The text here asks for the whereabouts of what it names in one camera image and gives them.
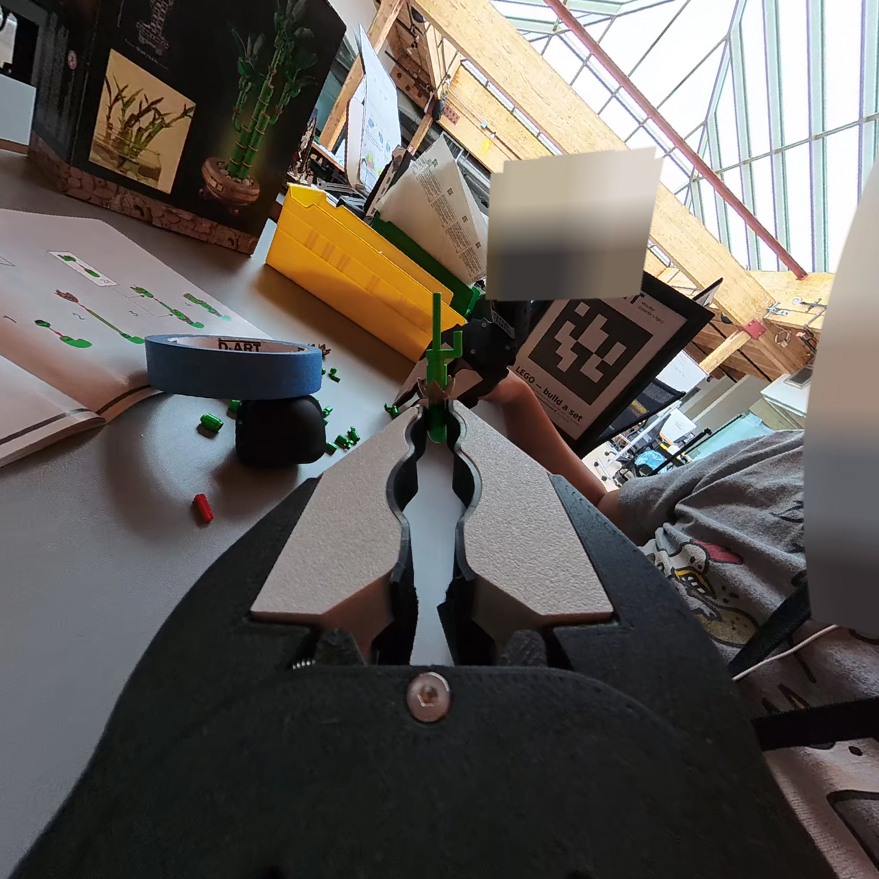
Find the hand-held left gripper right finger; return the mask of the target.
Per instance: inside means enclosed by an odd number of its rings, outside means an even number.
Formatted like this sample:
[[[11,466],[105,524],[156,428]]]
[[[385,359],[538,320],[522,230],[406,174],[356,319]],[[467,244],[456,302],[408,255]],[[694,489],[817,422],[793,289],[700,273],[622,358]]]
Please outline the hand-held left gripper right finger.
[[[447,407],[446,427],[463,505],[445,596],[452,656],[498,656],[521,630],[612,621],[558,480],[458,402]]]

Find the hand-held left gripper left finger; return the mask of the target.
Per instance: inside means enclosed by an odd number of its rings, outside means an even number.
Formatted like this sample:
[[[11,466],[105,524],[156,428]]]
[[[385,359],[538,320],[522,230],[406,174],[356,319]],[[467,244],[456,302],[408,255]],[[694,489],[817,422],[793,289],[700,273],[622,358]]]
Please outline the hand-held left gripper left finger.
[[[418,620],[411,527],[426,442],[419,406],[328,468],[250,608],[258,621],[343,629],[370,663],[409,663]]]

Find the green lego bamboo stalk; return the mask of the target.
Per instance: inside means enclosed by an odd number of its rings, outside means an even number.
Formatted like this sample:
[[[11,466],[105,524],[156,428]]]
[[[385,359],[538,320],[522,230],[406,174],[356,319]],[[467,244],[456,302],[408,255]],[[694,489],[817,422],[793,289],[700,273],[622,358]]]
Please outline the green lego bamboo stalk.
[[[436,444],[446,443],[447,403],[453,389],[453,379],[449,374],[449,363],[460,358],[463,353],[463,333],[453,331],[449,347],[442,342],[442,298],[439,292],[433,293],[432,343],[426,350],[426,371],[421,387],[427,403],[427,434]]]

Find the person's right forearm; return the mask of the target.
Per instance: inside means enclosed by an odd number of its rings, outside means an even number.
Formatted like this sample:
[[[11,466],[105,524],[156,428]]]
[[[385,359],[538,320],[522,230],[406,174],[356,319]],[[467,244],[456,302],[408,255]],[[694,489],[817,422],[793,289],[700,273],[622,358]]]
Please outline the person's right forearm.
[[[561,476],[597,508],[608,494],[605,485],[566,444],[530,386],[508,372],[483,398],[499,407],[510,441],[544,467]]]

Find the cluster of green lego pieces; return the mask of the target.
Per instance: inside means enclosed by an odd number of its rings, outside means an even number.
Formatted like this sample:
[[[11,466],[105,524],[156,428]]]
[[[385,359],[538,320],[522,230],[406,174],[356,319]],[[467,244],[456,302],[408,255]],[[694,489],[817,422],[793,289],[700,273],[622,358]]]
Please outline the cluster of green lego pieces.
[[[321,407],[325,434],[325,454],[335,455],[336,452],[347,452],[356,447],[362,439],[357,426],[342,418],[332,406]]]

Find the lego instruction booklet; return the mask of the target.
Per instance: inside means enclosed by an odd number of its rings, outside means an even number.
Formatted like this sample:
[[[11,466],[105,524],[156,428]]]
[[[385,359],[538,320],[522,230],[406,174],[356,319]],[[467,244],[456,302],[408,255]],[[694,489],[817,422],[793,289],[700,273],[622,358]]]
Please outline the lego instruction booklet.
[[[95,219],[1,211],[1,462],[154,394],[145,338],[268,335]]]

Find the black lego set box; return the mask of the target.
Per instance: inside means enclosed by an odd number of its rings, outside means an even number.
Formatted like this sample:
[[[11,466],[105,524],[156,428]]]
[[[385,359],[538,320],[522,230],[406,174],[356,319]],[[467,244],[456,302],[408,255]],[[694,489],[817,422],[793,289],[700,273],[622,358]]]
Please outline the black lego set box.
[[[346,25],[324,1],[32,2],[54,187],[251,255]]]

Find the green plastic bin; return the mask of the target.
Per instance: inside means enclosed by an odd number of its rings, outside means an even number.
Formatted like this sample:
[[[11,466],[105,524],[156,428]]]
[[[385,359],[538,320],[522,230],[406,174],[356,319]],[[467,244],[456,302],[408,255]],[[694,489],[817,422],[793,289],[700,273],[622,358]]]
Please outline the green plastic bin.
[[[371,228],[383,236],[387,241],[410,258],[416,265],[424,269],[435,280],[438,280],[445,288],[451,291],[452,300],[450,307],[459,315],[469,318],[483,290],[477,285],[466,285],[459,280],[451,271],[445,268],[436,258],[414,242],[397,226],[383,220],[378,212],[374,214]]]

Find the black rounded object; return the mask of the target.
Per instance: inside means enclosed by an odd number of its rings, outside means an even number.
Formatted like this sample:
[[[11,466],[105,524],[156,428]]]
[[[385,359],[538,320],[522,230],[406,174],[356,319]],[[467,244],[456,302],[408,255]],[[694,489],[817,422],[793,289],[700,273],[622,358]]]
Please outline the black rounded object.
[[[239,403],[236,456],[244,466],[310,464],[324,456],[326,441],[324,413],[313,396]]]

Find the yellow plastic bin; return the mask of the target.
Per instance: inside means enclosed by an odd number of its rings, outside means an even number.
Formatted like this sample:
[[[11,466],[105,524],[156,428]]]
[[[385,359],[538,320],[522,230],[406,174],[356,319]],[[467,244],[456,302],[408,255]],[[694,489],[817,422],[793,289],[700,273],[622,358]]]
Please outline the yellow plastic bin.
[[[266,263],[411,361],[441,329],[466,324],[453,294],[347,207],[317,188],[289,184]]]

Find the white paper sheets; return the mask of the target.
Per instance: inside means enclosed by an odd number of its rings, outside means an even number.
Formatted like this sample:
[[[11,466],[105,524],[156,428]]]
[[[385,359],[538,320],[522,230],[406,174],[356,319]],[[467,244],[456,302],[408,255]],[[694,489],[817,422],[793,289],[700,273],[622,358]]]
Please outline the white paper sheets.
[[[485,277],[488,220],[444,137],[411,162],[377,212],[461,282],[472,286]]]

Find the blue masking tape roll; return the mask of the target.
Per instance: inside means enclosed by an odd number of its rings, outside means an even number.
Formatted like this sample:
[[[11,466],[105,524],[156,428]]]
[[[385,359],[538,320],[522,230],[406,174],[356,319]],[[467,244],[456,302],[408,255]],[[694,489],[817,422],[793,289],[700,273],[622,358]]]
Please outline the blue masking tape roll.
[[[148,382],[182,396],[279,400],[322,386],[322,351],[274,339],[210,335],[145,338]]]

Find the white flip chart board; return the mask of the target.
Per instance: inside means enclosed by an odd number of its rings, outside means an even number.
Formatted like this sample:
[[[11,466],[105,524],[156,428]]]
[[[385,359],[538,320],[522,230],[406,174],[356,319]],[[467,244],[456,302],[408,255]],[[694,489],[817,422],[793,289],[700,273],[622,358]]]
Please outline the white flip chart board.
[[[346,176],[355,192],[370,193],[401,145],[397,88],[363,29],[358,27],[364,76],[347,104]]]

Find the red ceiling pipe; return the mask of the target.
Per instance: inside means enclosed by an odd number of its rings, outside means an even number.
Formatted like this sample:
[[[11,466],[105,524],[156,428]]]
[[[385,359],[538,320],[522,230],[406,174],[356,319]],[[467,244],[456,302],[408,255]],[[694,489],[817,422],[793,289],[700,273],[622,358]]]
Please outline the red ceiling pipe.
[[[785,265],[787,269],[792,271],[797,280],[806,277],[807,271],[797,262],[786,248],[770,233],[770,231],[760,222],[753,212],[741,201],[736,194],[731,191],[729,186],[718,176],[709,164],[703,161],[698,151],[694,150],[687,142],[686,138],[681,136],[678,131],[668,122],[662,113],[647,97],[639,90],[631,79],[623,72],[623,70],[613,61],[608,53],[601,48],[599,41],[591,37],[583,24],[575,17],[563,2],[546,1],[546,6],[552,9],[560,21],[566,28],[578,39],[578,41],[594,56],[601,66],[609,72],[610,76],[621,89],[629,95],[635,104],[645,113],[646,118],[652,121],[658,129],[670,141],[672,146],[676,148],[687,161],[694,167],[698,174],[709,182],[715,193],[729,205],[733,211],[744,221],[745,225],[753,231],[770,250],[773,251],[776,258]]]

